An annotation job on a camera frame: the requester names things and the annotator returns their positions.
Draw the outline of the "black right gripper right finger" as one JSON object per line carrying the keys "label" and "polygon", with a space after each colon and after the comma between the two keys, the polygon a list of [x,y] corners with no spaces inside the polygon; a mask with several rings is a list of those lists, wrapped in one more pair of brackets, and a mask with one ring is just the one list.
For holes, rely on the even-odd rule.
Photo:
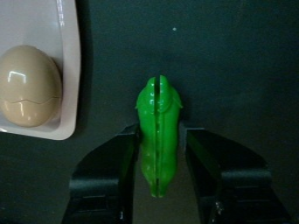
{"label": "black right gripper right finger", "polygon": [[268,161],[206,129],[186,131],[186,161],[201,224],[293,224]]}

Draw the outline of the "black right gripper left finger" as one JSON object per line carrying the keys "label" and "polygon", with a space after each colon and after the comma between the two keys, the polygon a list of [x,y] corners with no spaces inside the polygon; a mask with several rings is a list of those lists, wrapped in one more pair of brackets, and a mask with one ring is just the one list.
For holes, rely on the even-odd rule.
{"label": "black right gripper left finger", "polygon": [[62,224],[133,224],[138,137],[126,127],[79,162]]}

